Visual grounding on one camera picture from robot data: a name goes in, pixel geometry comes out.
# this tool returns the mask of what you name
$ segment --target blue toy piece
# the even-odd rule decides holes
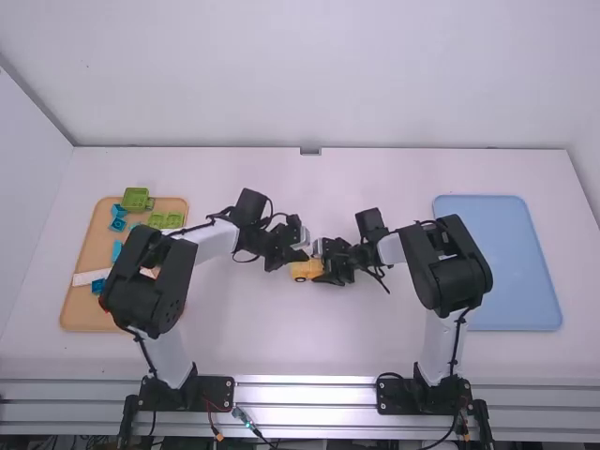
[[[100,295],[106,284],[106,278],[98,278],[92,281],[92,294]]]
[[[115,203],[111,208],[111,214],[114,218],[123,218],[128,213],[128,210],[121,206],[119,203]]]
[[[120,233],[125,229],[125,226],[128,223],[125,222],[123,219],[119,218],[119,217],[115,217],[112,222],[111,225],[109,226],[109,230],[113,230],[114,232]]]
[[[121,253],[121,248],[123,248],[123,243],[121,241],[119,241],[118,239],[115,239],[114,242],[112,243],[112,256],[111,256],[112,263],[116,262],[116,259],[119,257],[119,253]]]

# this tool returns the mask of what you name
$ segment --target robotic arm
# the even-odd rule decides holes
[[[267,202],[271,212],[263,217]],[[275,216],[284,216],[286,223],[268,230]],[[126,399],[119,448],[128,445],[137,411],[230,410],[233,405],[233,379],[199,376],[176,326],[195,265],[240,250],[264,257],[266,272],[308,260],[301,248],[310,237],[300,218],[274,214],[270,199],[259,192],[245,188],[235,206],[207,218],[207,223],[179,230],[135,227],[99,298],[114,323],[139,343],[150,371],[140,394]],[[156,279],[140,273],[157,266]]]
[[[493,284],[483,254],[457,215],[390,232],[379,209],[373,208],[356,214],[356,222],[361,236],[358,245],[341,238],[315,242],[313,256],[322,258],[324,273],[313,281],[343,286],[354,282],[354,270],[362,270],[389,293],[383,284],[383,268],[406,263],[416,294],[427,309],[425,341],[414,363],[413,378],[393,372],[380,375],[378,412],[452,415],[447,437],[455,431],[459,411],[465,409],[480,425],[481,442],[493,448],[486,402],[473,400],[471,384],[462,378],[460,367],[467,315],[481,305]]]

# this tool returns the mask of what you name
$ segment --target table surface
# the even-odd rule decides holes
[[[471,378],[599,380],[595,343],[600,233],[561,150],[295,148],[80,148],[74,152],[19,299],[0,340],[2,378],[141,377],[124,335],[69,333],[60,309],[98,199],[126,187],[189,204],[188,224],[235,203],[242,188],[298,213],[312,237],[355,242],[354,213],[378,206],[389,227],[432,218],[440,194],[515,194],[529,206],[564,317],[554,333],[470,332]],[[197,267],[181,328],[205,373],[368,375],[410,373],[425,310],[406,266],[389,271],[392,294],[369,277],[352,286],[294,283],[286,268],[219,258]]]

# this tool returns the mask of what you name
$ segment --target yellow toy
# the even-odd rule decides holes
[[[310,258],[306,262],[292,262],[290,264],[292,278],[302,283],[323,274],[323,261],[321,258]]]

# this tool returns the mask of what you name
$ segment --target metal extrusion frame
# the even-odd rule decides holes
[[[236,376],[235,403],[267,438],[437,439],[450,427],[443,416],[382,416],[374,378]],[[139,380],[0,380],[0,433],[116,435],[123,402]],[[497,441],[600,442],[600,382],[478,383]],[[226,437],[253,437],[227,413],[214,413]],[[133,434],[150,430],[139,412]],[[159,412],[157,436],[212,436],[204,412]],[[472,431],[477,438],[477,431]]]

